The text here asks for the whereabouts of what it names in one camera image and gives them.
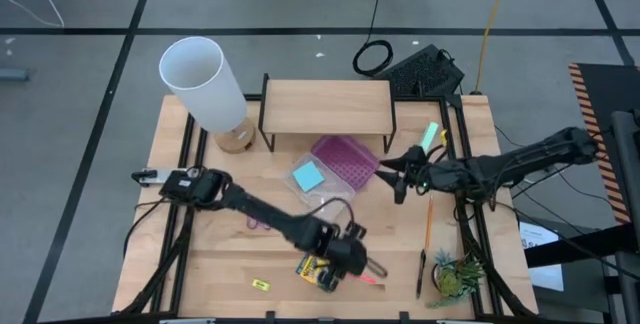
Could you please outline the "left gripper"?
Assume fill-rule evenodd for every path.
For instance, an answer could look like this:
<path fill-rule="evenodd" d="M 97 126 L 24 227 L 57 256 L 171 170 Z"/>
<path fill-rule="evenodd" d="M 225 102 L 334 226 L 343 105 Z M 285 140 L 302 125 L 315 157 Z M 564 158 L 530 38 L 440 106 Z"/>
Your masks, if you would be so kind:
<path fill-rule="evenodd" d="M 319 287 L 325 292 L 333 292 L 340 281 L 347 274 L 359 276 L 367 267 L 369 271 L 363 274 L 368 279 L 385 279 L 387 269 L 379 262 L 368 257 L 367 250 L 361 239 L 366 235 L 366 229 L 350 221 L 342 236 L 329 243 L 325 261 L 319 274 Z"/>

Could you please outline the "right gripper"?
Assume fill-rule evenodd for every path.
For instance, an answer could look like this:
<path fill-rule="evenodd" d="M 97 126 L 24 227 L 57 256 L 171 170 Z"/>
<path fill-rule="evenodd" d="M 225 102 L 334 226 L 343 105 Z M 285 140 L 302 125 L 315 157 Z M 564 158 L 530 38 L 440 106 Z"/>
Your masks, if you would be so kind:
<path fill-rule="evenodd" d="M 397 172 L 376 171 L 375 174 L 394 187 L 394 202 L 403 204 L 408 188 L 414 188 L 418 196 L 423 196 L 429 191 L 428 159 L 424 150 L 417 145 L 411 146 L 401 157 L 384 159 L 380 165 Z"/>

